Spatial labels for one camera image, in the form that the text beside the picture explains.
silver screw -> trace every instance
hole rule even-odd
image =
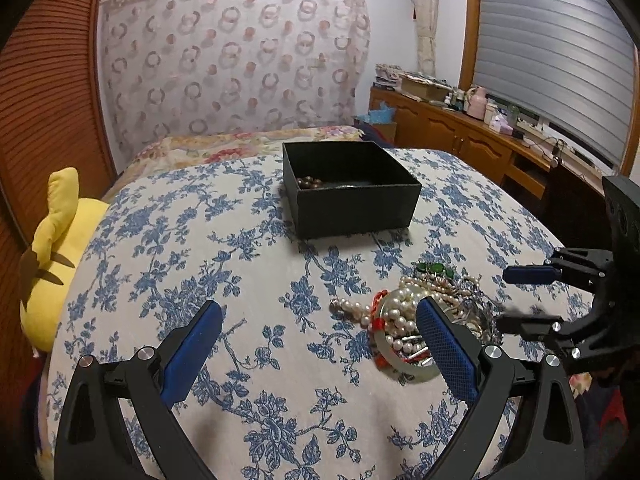
[[[548,354],[546,356],[546,363],[553,367],[560,366],[560,359],[558,359],[557,355]]]
[[[496,345],[489,345],[484,349],[484,353],[491,359],[497,359],[502,355],[502,350],[500,350]]]
[[[83,355],[78,359],[78,366],[81,368],[87,368],[94,362],[94,356],[92,355]]]
[[[156,351],[153,348],[151,348],[151,346],[144,346],[140,350],[138,350],[137,356],[138,356],[138,359],[142,361],[148,361],[154,356],[155,353]]]

metal pin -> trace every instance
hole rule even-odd
[[[429,347],[425,346],[423,349],[418,350],[415,354],[410,355],[406,360],[411,361],[412,359],[415,359],[417,357],[420,357],[423,354],[426,354],[428,351],[429,351]]]

gray roller blind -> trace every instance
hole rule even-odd
[[[633,49],[605,0],[481,0],[474,83],[619,164],[633,101]]]

wooden window frame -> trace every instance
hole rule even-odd
[[[478,35],[480,29],[480,0],[466,0],[465,45],[462,50],[462,65],[458,87],[468,90],[476,72]],[[626,134],[625,152],[620,163],[620,174],[629,176],[636,160],[640,142],[640,65],[638,48],[634,49],[634,100],[631,107],[629,130]]]

dark blue fabric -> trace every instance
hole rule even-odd
[[[380,148],[394,148],[395,146],[385,140],[385,138],[380,135],[380,132],[376,130],[375,126],[372,126],[369,123],[358,122],[356,128],[362,130],[362,135],[360,136],[361,140],[371,140],[375,142]]]

